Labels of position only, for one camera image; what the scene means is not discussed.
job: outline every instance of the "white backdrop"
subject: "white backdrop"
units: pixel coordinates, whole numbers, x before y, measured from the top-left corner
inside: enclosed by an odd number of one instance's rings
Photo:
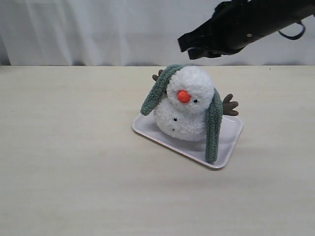
[[[290,41],[274,33],[239,54],[189,60],[177,38],[223,0],[1,0],[0,61],[11,65],[315,65],[315,18]],[[283,30],[295,35],[292,25]]]

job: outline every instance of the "beige table surface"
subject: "beige table surface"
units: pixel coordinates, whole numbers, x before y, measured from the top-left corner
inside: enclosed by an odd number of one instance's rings
[[[315,66],[205,67],[244,130],[210,171],[131,129],[160,67],[0,67],[1,236],[314,236]]]

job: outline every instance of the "stuffed toy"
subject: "stuffed toy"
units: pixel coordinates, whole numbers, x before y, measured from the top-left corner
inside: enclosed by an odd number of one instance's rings
[[[198,66],[173,64],[153,75],[155,84],[145,99],[141,114],[153,112],[159,129],[176,139],[206,140],[205,159],[218,157],[223,115],[237,116],[229,94],[222,101],[210,75]]]

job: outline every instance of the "plastic tray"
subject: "plastic tray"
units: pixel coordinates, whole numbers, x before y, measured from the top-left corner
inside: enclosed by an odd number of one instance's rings
[[[205,139],[199,142],[188,142],[164,134],[156,125],[153,113],[148,116],[138,115],[132,123],[132,129],[139,135],[152,140],[165,148],[189,158],[212,170],[222,169],[227,165],[236,142],[243,130],[243,123],[238,117],[223,116],[218,159],[214,164],[205,161]]]

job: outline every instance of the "carrot nose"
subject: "carrot nose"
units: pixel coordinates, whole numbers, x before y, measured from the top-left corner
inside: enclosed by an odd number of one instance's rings
[[[180,100],[180,102],[182,103],[187,103],[190,101],[190,95],[187,91],[185,90],[181,90],[178,92],[178,95],[177,95],[177,98],[178,100]]]

